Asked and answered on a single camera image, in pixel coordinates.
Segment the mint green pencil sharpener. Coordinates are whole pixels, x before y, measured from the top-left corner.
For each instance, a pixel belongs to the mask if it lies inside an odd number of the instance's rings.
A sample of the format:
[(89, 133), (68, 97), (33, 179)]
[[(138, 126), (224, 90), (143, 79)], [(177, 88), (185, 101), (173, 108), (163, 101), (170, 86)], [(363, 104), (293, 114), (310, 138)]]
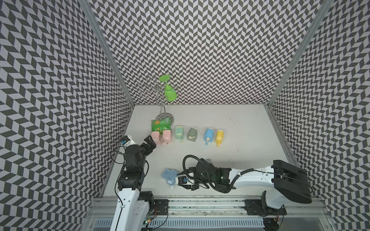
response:
[(184, 141), (184, 128), (183, 126), (176, 126), (175, 127), (175, 139), (179, 140), (180, 142)]

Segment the light blue pencil sharpener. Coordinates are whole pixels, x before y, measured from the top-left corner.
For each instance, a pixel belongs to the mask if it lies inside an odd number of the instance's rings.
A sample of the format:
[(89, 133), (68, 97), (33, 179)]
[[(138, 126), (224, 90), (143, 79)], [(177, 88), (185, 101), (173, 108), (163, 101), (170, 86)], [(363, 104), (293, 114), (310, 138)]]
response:
[(161, 176), (167, 182), (167, 184), (171, 187), (171, 190), (176, 185), (177, 174), (178, 172), (176, 170), (166, 168)]

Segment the yellow pencil sharpener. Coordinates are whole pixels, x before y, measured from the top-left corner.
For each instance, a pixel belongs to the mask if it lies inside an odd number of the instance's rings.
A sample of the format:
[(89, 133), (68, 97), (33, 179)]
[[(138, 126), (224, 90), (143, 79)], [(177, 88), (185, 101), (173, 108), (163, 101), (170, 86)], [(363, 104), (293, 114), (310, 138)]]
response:
[(218, 130), (217, 133), (216, 133), (216, 138), (215, 138), (215, 143), (216, 143), (217, 147), (219, 147), (222, 144), (223, 139), (224, 139), (224, 131), (223, 130)]

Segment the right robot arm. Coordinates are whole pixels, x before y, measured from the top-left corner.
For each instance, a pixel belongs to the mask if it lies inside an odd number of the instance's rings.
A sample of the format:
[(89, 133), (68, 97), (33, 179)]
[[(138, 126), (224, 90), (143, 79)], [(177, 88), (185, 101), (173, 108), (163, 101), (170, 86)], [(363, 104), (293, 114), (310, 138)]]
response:
[(267, 187), (268, 190), (262, 193), (262, 200), (269, 208), (280, 209), (289, 201), (312, 203), (307, 171), (282, 160), (274, 160), (272, 165), (263, 168), (241, 170), (215, 167), (204, 158), (187, 155), (182, 167), (176, 182), (188, 190), (211, 188), (228, 194), (243, 187)]

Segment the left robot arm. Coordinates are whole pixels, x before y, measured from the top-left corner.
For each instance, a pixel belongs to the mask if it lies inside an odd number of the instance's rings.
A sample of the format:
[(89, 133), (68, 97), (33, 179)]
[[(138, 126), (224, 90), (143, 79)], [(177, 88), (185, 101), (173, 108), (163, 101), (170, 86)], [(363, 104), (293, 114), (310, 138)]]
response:
[(141, 145), (132, 143), (129, 136), (124, 137), (124, 166), (117, 179), (118, 198), (112, 231), (140, 231), (148, 213), (155, 202), (151, 191), (142, 192), (145, 179), (146, 157), (156, 148), (149, 135)]

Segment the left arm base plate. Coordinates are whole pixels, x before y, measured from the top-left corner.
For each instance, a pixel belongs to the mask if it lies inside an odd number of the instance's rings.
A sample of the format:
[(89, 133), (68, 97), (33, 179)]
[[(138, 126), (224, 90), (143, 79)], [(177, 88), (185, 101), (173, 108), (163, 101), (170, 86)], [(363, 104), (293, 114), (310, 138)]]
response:
[(155, 199), (154, 207), (148, 212), (150, 216), (166, 216), (168, 215), (169, 200), (168, 199)]

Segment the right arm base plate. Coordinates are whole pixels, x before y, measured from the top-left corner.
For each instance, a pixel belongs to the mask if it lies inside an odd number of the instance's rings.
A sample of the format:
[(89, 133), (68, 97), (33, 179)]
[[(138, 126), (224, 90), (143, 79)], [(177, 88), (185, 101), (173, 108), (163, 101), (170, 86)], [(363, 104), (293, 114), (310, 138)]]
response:
[(277, 215), (287, 215), (287, 211), (285, 208), (281, 207), (279, 209), (270, 208), (266, 205), (266, 203), (262, 202), (261, 199), (259, 200), (252, 200), (247, 199), (244, 200), (244, 209), (246, 210), (248, 215), (258, 215), (261, 217), (266, 216), (277, 216)]

